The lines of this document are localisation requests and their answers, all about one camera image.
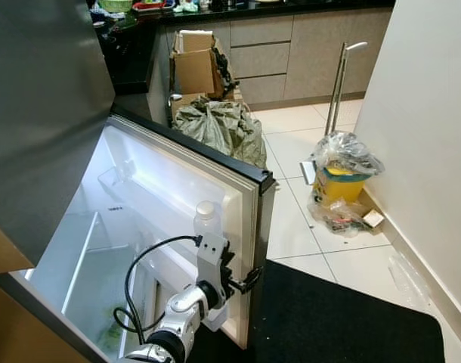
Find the white wall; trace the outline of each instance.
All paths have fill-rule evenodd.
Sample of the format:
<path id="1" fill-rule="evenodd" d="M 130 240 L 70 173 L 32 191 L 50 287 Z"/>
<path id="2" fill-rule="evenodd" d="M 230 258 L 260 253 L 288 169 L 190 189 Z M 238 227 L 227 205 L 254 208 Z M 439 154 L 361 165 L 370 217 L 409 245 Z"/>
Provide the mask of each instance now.
<path id="1" fill-rule="evenodd" d="M 398 0 L 356 133 L 370 193 L 461 310 L 461 0 Z"/>

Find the plastic bag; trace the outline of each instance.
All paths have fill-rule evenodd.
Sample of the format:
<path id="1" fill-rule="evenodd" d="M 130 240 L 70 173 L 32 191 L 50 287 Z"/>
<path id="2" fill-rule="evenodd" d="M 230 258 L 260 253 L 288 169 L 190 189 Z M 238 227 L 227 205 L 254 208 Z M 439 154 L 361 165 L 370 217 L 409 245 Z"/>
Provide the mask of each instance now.
<path id="1" fill-rule="evenodd" d="M 359 231 L 369 231 L 371 229 L 361 218 L 367 208 L 359 203 L 347 204 L 341 198 L 329 206 L 324 206 L 317 203 L 313 192 L 308 200 L 308 209 L 314 219 L 324 222 L 326 227 L 334 234 L 355 237 Z"/>
<path id="2" fill-rule="evenodd" d="M 223 154 L 266 169 L 261 123 L 238 102 L 199 97 L 178 109 L 172 128 Z"/>
<path id="3" fill-rule="evenodd" d="M 310 159 L 318 168 L 331 166 L 367 175 L 378 175 L 385 170 L 382 162 L 352 132 L 333 131 L 326 135 Z"/>

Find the plastic bottle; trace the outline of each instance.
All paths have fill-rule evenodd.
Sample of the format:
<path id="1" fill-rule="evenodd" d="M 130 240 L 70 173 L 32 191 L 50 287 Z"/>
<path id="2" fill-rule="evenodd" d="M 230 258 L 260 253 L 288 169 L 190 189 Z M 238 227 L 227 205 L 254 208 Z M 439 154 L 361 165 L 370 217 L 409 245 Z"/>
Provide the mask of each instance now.
<path id="1" fill-rule="evenodd" d="M 204 200 L 197 204 L 193 218 L 195 234 L 210 232 L 222 236 L 221 217 L 214 207 L 214 203 Z"/>

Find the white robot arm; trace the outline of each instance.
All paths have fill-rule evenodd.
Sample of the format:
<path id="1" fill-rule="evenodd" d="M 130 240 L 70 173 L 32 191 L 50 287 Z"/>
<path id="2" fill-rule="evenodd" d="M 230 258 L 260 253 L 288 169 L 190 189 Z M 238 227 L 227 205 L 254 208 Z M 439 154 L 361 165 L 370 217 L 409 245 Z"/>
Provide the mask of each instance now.
<path id="1" fill-rule="evenodd" d="M 163 319 L 146 343 L 117 363 L 185 363 L 195 332 L 209 311 L 223 307 L 234 294 L 234 288 L 247 293 L 259 279 L 261 268 L 255 268 L 244 281 L 235 281 L 227 267 L 233 257 L 226 239 L 205 234 L 197 253 L 196 283 L 167 302 Z"/>

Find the refrigerator door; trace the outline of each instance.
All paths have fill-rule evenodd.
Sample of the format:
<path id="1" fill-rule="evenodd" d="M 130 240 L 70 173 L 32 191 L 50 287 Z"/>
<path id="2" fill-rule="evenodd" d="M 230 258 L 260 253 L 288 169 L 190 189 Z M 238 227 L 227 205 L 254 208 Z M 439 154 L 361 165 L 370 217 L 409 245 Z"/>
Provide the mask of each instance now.
<path id="1" fill-rule="evenodd" d="M 79 349 L 114 360 L 138 345 L 135 334 L 113 319 L 114 308 L 128 308 L 123 287 L 131 261 L 161 240 L 194 235 L 199 202 L 211 201 L 221 217 L 224 236 L 236 253 L 229 265 L 236 279 L 264 264 L 274 196 L 272 175 L 265 174 L 256 181 L 112 115 L 38 266 L 12 273 L 11 281 L 4 277 L 3 285 L 10 289 L 15 280 L 30 293 L 19 301 L 31 305 L 27 301 L 36 299 L 33 305 L 39 307 L 33 311 L 56 318 L 50 324 L 54 331 L 70 330 Z M 196 277 L 192 241 L 174 242 L 144 258 L 130 281 L 143 325 L 155 321 L 168 298 Z M 257 298 L 258 289 L 244 296 L 237 292 L 221 312 L 227 316 L 222 330 L 243 349 Z"/>
<path id="2" fill-rule="evenodd" d="M 33 264 L 81 181 L 113 97 L 84 0 L 0 0 L 0 229 Z"/>

